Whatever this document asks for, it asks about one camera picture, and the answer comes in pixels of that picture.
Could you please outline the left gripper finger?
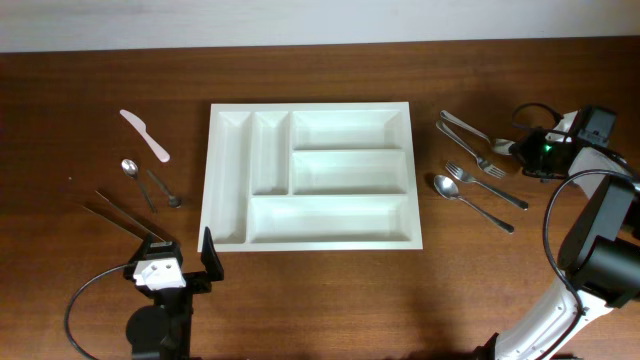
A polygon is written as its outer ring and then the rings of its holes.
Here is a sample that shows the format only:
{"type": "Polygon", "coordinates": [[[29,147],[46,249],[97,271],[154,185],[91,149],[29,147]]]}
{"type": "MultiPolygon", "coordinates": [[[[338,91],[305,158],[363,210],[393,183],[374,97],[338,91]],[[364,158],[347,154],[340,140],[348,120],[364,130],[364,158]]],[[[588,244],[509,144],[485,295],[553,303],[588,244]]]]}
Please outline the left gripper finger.
{"type": "Polygon", "coordinates": [[[171,256],[172,254],[173,243],[161,241],[152,234],[148,234],[140,246],[141,256],[171,256]]]}
{"type": "Polygon", "coordinates": [[[214,248],[211,231],[208,227],[206,227],[203,232],[201,262],[204,265],[207,277],[210,281],[224,280],[224,268],[214,248]]]}

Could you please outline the steel fork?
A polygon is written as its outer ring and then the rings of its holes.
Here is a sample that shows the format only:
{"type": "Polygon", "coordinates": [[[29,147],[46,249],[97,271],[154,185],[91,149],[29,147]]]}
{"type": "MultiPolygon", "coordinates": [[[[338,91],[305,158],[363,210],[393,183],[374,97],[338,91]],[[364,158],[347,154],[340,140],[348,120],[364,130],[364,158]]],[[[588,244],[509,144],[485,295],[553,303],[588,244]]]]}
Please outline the steel fork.
{"type": "Polygon", "coordinates": [[[456,144],[461,146],[464,150],[470,153],[476,160],[477,166],[485,173],[502,179],[506,176],[506,172],[492,164],[489,160],[483,158],[477,153],[470,145],[462,140],[455,132],[453,132],[448,126],[446,126],[442,120],[436,122],[436,127],[443,132],[446,136],[452,139],[456,144]]]}
{"type": "Polygon", "coordinates": [[[478,179],[476,179],[475,177],[473,177],[469,172],[463,170],[461,167],[455,165],[452,162],[447,162],[445,164],[445,169],[454,176],[455,179],[466,183],[466,184],[477,184],[483,188],[485,188],[486,190],[492,192],[493,194],[495,194],[496,196],[502,198],[503,200],[509,202],[510,204],[522,209],[522,210],[528,210],[529,209],[529,204],[523,200],[520,200],[512,195],[507,194],[504,191],[501,191],[485,182],[482,182],[478,179]]]}

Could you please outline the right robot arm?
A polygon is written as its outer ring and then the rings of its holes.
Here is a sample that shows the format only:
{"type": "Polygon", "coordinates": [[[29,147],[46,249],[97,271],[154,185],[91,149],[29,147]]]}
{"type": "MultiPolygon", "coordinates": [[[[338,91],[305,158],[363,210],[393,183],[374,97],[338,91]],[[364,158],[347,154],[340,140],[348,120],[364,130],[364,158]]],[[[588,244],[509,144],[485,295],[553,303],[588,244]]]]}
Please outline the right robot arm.
{"type": "Polygon", "coordinates": [[[615,112],[587,105],[553,112],[552,129],[531,127],[509,148],[525,176],[576,184],[588,202],[552,252],[549,228],[560,189],[545,210],[542,242],[555,273],[551,287],[514,327],[477,347],[475,359],[553,359],[591,321],[639,298],[639,175],[609,147],[615,112]]]}

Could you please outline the steel tablespoon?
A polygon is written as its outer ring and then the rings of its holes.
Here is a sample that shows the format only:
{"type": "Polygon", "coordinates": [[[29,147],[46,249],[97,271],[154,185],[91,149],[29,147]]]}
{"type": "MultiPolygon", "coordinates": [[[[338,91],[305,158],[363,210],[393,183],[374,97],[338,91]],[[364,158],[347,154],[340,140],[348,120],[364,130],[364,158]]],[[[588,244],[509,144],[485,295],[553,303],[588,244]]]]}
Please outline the steel tablespoon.
{"type": "Polygon", "coordinates": [[[491,215],[490,213],[488,213],[485,210],[481,209],[480,207],[478,207],[477,205],[475,205],[471,201],[469,201],[466,198],[464,198],[459,193],[459,189],[458,189],[457,185],[455,184],[455,182],[452,179],[450,179],[449,177],[444,176],[444,175],[436,175],[434,177],[434,187],[435,187],[436,191],[442,197],[444,197],[444,198],[446,198],[448,200],[459,200],[459,201],[462,201],[463,203],[465,203],[466,205],[468,205],[469,207],[471,207],[472,209],[477,211],[480,215],[485,217],[487,220],[492,222],[494,225],[496,225],[499,228],[501,228],[503,231],[507,232],[508,234],[513,234],[514,233],[515,228],[512,225],[510,225],[510,224],[500,220],[499,218],[491,215]]]}
{"type": "Polygon", "coordinates": [[[472,134],[484,139],[491,147],[492,151],[496,154],[499,155],[504,155],[504,156],[509,156],[510,155],[510,147],[512,145],[515,144],[514,141],[511,140],[507,140],[507,139],[500,139],[500,138],[492,138],[489,137],[488,135],[486,135],[485,133],[481,132],[480,130],[472,127],[471,125],[467,124],[466,122],[462,121],[461,119],[459,119],[458,117],[454,116],[453,114],[451,114],[450,112],[446,111],[446,110],[442,110],[440,112],[440,116],[442,119],[460,127],[463,128],[469,132],[471,132],[472,134]]]}

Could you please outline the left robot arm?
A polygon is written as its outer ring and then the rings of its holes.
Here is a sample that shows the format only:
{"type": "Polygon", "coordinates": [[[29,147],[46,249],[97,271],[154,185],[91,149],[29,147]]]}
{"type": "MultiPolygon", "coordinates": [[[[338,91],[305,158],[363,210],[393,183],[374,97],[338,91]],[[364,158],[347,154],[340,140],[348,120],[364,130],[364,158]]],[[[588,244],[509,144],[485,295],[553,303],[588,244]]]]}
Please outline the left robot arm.
{"type": "Polygon", "coordinates": [[[134,359],[188,359],[190,357],[193,297],[209,293],[224,279],[224,269],[211,232],[203,232],[200,260],[204,269],[185,273],[176,242],[155,242],[147,236],[127,263],[123,277],[153,303],[136,310],[126,326],[134,359]]]}

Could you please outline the steel tweezers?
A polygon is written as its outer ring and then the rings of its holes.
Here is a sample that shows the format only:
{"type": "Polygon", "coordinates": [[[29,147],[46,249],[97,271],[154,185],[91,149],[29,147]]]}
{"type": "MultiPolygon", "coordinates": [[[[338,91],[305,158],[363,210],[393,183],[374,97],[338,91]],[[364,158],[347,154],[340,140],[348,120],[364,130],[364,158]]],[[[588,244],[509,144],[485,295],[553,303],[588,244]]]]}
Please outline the steel tweezers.
{"type": "MultiPolygon", "coordinates": [[[[147,235],[151,235],[154,240],[156,242],[164,242],[165,239],[159,235],[156,231],[154,231],[152,228],[150,228],[149,226],[147,226],[146,224],[144,224],[143,222],[141,222],[139,219],[137,219],[133,214],[130,214],[129,212],[127,212],[124,208],[122,208],[117,202],[112,201],[109,197],[107,197],[105,194],[103,194],[102,192],[96,190],[95,193],[98,195],[99,198],[101,198],[113,211],[115,211],[120,217],[122,217],[123,219],[125,219],[128,223],[130,223],[132,226],[135,226],[136,228],[140,229],[141,231],[144,231],[147,235]]],[[[101,212],[99,209],[97,209],[96,207],[90,205],[90,204],[80,204],[80,207],[84,210],[86,210],[87,212],[98,216],[99,218],[107,221],[108,223],[114,225],[115,227],[123,230],[124,232],[130,234],[131,236],[135,236],[134,232],[132,230],[130,230],[129,228],[126,228],[123,224],[118,223],[113,217],[109,217],[107,216],[105,213],[101,212]]]]}

